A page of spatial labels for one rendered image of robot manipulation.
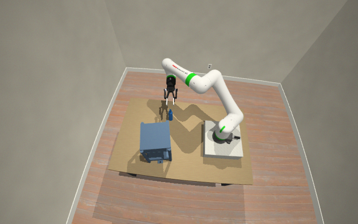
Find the blue bottle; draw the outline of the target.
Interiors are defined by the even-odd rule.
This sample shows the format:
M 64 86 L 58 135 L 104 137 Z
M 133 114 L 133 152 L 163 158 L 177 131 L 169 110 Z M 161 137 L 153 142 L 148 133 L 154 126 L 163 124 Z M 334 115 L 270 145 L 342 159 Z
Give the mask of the blue bottle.
M 169 120 L 172 121 L 173 120 L 173 112 L 171 109 L 169 110 L 168 115 L 169 115 Z

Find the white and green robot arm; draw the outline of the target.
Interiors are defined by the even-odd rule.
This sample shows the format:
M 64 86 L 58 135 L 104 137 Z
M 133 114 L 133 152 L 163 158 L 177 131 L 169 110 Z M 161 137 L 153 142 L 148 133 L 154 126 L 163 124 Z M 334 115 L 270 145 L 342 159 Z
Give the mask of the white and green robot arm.
M 227 116 L 218 123 L 216 130 L 213 132 L 213 140 L 218 144 L 225 142 L 230 144 L 233 141 L 232 139 L 240 139 L 240 137 L 234 136 L 231 132 L 243 121 L 244 115 L 233 100 L 218 70 L 211 70 L 205 76 L 200 77 L 180 67 L 169 58 L 162 61 L 162 67 L 167 76 L 166 84 L 168 82 L 176 84 L 177 76 L 198 94 L 204 94 L 213 87 L 227 112 Z

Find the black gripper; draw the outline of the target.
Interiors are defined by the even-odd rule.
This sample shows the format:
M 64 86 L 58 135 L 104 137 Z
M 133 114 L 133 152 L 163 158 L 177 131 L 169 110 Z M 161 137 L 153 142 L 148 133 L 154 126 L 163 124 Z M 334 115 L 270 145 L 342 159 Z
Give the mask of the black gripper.
M 166 91 L 168 91 L 167 96 L 166 96 Z M 174 91 L 176 91 L 176 96 L 174 96 Z M 164 89 L 164 99 L 166 99 L 166 106 L 167 106 L 167 102 L 168 102 L 169 93 L 173 94 L 173 106 L 174 106 L 175 99 L 177 98 L 177 91 L 178 91 L 178 89 L 175 89 L 175 84 L 173 82 L 169 82 L 167 84 L 167 88 Z

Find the blue shelving unit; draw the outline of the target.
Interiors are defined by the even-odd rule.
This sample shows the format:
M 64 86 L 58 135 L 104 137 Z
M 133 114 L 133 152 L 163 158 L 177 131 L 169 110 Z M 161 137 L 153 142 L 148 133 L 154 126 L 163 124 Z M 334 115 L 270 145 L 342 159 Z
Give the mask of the blue shelving unit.
M 163 163 L 163 160 L 172 161 L 168 120 L 157 123 L 141 122 L 140 153 L 148 163 L 151 163 L 151 161 L 157 161 L 158 163 Z

